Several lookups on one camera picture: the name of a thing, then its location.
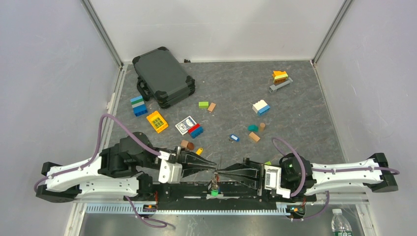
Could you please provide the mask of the metal keyring plate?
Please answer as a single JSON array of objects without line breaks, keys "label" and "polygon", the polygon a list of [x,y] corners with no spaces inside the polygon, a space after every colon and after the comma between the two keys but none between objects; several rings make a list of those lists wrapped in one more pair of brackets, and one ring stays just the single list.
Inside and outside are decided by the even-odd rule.
[{"label": "metal keyring plate", "polygon": [[209,184],[209,188],[208,188],[209,193],[211,192],[211,190],[218,190],[218,192],[220,193],[220,186],[219,186],[220,176],[217,173],[217,170],[220,169],[221,163],[222,163],[222,158],[219,160],[219,163],[218,163],[217,167],[213,171],[214,176],[211,178],[211,181],[210,181],[210,184]]}]

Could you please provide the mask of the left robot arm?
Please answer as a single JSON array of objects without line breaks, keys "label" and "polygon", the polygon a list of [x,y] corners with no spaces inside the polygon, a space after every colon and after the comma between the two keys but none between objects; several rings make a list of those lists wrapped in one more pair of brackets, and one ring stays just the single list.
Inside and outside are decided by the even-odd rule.
[{"label": "left robot arm", "polygon": [[142,132],[127,136],[92,158],[70,165],[45,162],[35,195],[52,203],[86,198],[151,200],[159,184],[213,171],[216,163],[183,147],[154,147]]}]

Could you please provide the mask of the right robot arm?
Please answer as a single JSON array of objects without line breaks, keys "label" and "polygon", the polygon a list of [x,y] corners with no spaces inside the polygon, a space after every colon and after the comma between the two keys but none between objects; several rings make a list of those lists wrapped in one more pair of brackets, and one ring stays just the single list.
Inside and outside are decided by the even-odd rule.
[{"label": "right robot arm", "polygon": [[394,177],[397,171],[389,168],[384,153],[375,153],[356,163],[332,165],[311,163],[289,153],[278,165],[244,160],[243,163],[217,170],[216,174],[254,189],[259,195],[266,192],[272,197],[291,201],[330,190],[364,187],[374,193],[398,190]]}]

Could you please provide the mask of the brown wooden cylinder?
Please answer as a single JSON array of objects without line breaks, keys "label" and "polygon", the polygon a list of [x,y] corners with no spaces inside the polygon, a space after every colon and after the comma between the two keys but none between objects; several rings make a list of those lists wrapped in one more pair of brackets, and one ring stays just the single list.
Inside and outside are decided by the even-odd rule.
[{"label": "brown wooden cylinder", "polygon": [[194,150],[194,149],[195,149],[194,144],[193,144],[193,143],[188,143],[188,144],[187,144],[187,149],[188,149],[188,150]]}]

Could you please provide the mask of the light wooden block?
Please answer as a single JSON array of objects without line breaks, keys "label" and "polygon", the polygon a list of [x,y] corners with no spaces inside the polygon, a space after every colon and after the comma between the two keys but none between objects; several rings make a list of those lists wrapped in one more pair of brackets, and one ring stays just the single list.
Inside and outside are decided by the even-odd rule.
[{"label": "light wooden block", "polygon": [[180,146],[182,148],[188,149],[188,144],[189,144],[189,142],[187,140],[182,140],[181,143],[180,143]]}]

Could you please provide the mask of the red blue lego block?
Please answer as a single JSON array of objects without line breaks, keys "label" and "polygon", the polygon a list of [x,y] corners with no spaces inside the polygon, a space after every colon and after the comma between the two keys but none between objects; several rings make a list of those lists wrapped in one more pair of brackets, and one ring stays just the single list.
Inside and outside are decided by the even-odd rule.
[{"label": "red blue lego block", "polygon": [[196,125],[192,126],[188,130],[188,134],[191,136],[192,139],[195,139],[197,136],[199,136],[203,132],[204,132],[204,129],[200,126],[199,123],[197,123]]}]

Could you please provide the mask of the orange wooden block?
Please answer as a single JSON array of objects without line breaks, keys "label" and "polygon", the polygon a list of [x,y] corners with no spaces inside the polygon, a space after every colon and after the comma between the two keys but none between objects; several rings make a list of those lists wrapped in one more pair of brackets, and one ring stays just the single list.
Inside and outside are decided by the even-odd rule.
[{"label": "orange wooden block", "polygon": [[254,132],[250,132],[248,137],[256,143],[260,140],[260,137],[257,134],[255,134]]}]

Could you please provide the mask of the playing card box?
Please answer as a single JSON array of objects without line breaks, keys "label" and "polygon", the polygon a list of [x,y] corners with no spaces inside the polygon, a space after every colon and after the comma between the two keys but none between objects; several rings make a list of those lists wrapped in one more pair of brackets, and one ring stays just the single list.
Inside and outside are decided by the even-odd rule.
[{"label": "playing card box", "polygon": [[196,121],[191,117],[187,116],[183,120],[181,120],[179,123],[175,125],[175,128],[178,130],[178,132],[181,135],[185,135],[189,129],[191,129],[193,126],[195,126],[197,123]]}]

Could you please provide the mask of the blue key tag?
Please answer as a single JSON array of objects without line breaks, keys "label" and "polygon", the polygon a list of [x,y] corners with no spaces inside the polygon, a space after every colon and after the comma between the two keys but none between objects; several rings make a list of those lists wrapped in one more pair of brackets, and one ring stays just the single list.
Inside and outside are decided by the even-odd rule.
[{"label": "blue key tag", "polygon": [[230,140],[231,142],[239,142],[240,138],[239,138],[238,136],[234,135],[234,134],[231,134],[231,135],[229,136],[229,140]]}]

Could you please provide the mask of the teal wooden block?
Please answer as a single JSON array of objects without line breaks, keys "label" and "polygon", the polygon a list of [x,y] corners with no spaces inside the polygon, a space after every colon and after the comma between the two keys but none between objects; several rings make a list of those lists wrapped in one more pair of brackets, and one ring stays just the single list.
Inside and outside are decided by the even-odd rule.
[{"label": "teal wooden block", "polygon": [[250,125],[250,126],[248,126],[248,131],[250,131],[250,132],[258,132],[259,131],[259,128],[258,128],[258,126],[257,125]]}]

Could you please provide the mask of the yellow lego plate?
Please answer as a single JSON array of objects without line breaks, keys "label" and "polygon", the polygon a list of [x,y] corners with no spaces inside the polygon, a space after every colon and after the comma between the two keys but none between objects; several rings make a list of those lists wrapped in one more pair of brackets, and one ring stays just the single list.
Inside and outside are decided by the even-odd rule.
[{"label": "yellow lego plate", "polygon": [[146,118],[157,133],[161,133],[167,127],[169,127],[167,121],[158,111],[154,111],[153,113],[149,114]]}]

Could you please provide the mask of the green lego brick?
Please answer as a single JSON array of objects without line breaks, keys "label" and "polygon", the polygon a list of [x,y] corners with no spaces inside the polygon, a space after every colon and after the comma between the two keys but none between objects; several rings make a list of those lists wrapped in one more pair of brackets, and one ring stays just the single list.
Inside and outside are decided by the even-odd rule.
[{"label": "green lego brick", "polygon": [[207,109],[209,107],[209,102],[208,101],[200,101],[198,103],[198,106],[200,109]]}]

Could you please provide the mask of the white blue lego block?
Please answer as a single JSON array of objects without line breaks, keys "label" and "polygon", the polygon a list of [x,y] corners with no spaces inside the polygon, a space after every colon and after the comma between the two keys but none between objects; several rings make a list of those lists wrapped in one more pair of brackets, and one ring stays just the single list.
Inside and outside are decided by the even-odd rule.
[{"label": "white blue lego block", "polygon": [[252,105],[252,110],[259,116],[267,113],[270,110],[270,106],[265,100],[260,100]]}]

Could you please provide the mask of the plastic water bottle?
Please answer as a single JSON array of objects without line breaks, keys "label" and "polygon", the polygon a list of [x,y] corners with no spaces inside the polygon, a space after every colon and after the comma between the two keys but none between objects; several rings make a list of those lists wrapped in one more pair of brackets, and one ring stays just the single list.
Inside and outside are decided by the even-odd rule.
[{"label": "plastic water bottle", "polygon": [[331,227],[333,236],[352,236],[352,227],[346,217],[343,216],[342,209],[332,209],[332,213]]}]

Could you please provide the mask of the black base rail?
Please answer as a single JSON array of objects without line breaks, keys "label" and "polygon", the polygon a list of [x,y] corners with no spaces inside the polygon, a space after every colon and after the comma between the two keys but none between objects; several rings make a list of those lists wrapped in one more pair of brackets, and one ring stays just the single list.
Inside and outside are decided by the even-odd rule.
[{"label": "black base rail", "polygon": [[213,196],[207,182],[181,182],[179,184],[140,182],[142,189],[130,197],[131,201],[156,202],[158,210],[273,210],[277,203],[315,201],[315,196],[298,195],[286,199],[273,196],[269,190],[258,191],[235,181],[222,181],[220,193]]}]

